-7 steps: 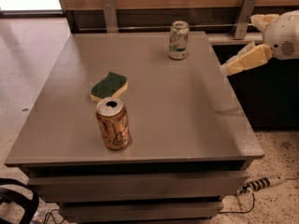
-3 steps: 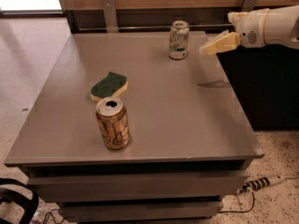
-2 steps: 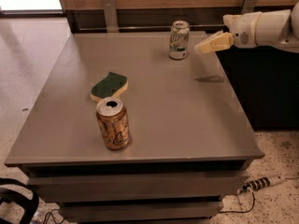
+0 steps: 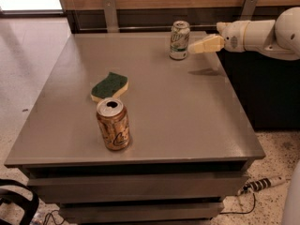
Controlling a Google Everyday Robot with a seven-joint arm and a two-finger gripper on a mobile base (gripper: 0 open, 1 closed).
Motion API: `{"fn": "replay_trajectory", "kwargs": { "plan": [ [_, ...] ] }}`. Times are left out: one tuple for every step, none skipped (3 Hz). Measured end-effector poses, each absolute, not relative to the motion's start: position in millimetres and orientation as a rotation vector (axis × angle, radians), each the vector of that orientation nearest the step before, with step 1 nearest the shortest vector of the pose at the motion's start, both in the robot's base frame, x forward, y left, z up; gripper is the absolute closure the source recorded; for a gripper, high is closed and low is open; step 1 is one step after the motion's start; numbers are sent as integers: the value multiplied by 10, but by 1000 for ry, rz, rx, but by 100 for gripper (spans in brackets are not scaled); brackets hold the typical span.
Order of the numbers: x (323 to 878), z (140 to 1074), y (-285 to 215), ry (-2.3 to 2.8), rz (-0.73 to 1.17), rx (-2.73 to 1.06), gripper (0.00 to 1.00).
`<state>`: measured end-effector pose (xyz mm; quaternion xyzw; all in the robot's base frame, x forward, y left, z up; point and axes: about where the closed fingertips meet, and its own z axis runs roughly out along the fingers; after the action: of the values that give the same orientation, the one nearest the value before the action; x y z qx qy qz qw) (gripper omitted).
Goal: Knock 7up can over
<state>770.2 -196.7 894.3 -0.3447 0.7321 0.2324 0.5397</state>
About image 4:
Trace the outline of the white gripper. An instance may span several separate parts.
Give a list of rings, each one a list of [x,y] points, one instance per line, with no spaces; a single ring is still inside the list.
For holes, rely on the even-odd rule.
[[[217,31],[219,35],[208,35],[191,43],[187,50],[190,53],[214,53],[223,48],[228,52],[242,53],[244,47],[244,36],[249,21],[218,22]]]

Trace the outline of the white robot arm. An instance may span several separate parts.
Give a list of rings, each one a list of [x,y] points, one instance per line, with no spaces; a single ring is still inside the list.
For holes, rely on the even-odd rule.
[[[300,7],[275,20],[218,22],[190,53],[223,52],[229,75],[254,128],[300,128]]]

